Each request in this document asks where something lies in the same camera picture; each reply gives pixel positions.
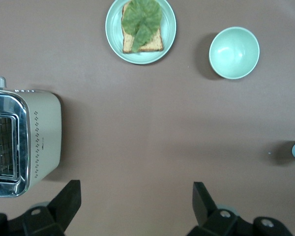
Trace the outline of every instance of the toaster vent holes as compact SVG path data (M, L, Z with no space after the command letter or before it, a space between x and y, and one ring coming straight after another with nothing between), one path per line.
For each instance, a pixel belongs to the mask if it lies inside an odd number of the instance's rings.
M34 120L35 120L35 147L36 147L36 151L35 151L35 176L34 178L38 178L38 171L39 171L39 152L40 152L40 138L39 138L39 123L38 123L38 111L34 112Z

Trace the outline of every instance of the mint green bowl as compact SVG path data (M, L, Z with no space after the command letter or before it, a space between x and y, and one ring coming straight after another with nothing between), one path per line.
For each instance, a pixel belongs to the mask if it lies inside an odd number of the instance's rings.
M252 32L242 27L230 27L213 39L209 61L218 75L235 80L255 68L259 55L259 44Z

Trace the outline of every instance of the toast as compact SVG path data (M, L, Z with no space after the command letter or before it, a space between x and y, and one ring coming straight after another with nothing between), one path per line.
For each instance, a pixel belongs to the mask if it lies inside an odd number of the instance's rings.
M127 2L123 8L122 8L122 18L123 20L123 14L125 10L127 9L127 6L129 5L130 2ZM123 48L122 52L123 53L132 53L132 44L134 37L128 33L126 33L122 28L122 35L123 35ZM158 28L157 32L153 35L152 39L150 42L146 43L145 45L142 45L138 52L156 52L156 51L162 51L164 49L163 46L163 40L162 40L162 35L161 35L161 26Z

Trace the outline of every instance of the lettuce leaf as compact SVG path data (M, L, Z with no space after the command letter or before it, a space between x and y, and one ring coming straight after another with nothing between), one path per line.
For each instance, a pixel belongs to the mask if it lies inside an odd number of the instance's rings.
M132 51L150 42L160 27L162 9L155 0L132 0L123 14L121 25L134 37Z

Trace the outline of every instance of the white toaster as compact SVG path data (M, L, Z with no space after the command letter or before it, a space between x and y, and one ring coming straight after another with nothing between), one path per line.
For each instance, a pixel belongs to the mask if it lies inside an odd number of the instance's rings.
M0 77L0 197L17 197L59 164L61 106L50 92L5 87Z

